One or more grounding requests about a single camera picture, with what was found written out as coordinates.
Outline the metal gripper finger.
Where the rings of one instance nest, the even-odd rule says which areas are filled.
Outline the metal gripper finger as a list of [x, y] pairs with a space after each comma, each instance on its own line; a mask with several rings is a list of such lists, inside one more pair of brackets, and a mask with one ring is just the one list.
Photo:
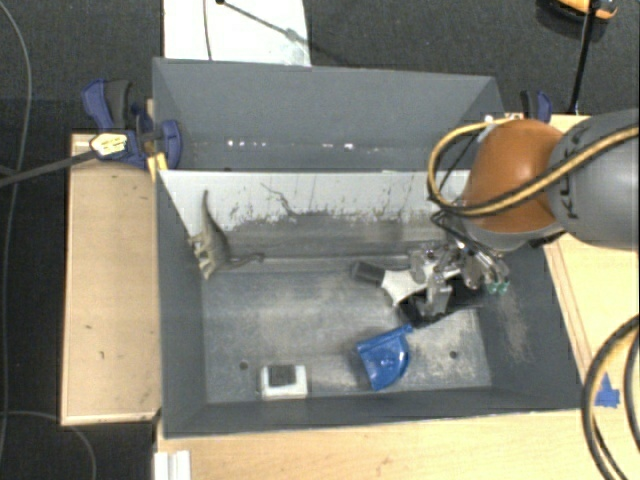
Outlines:
[[424, 321], [432, 321], [435, 317], [433, 278], [427, 279], [424, 294], [419, 297], [417, 307]]
[[434, 312], [443, 315], [447, 311], [448, 302], [452, 293], [446, 277], [438, 273], [434, 275]]

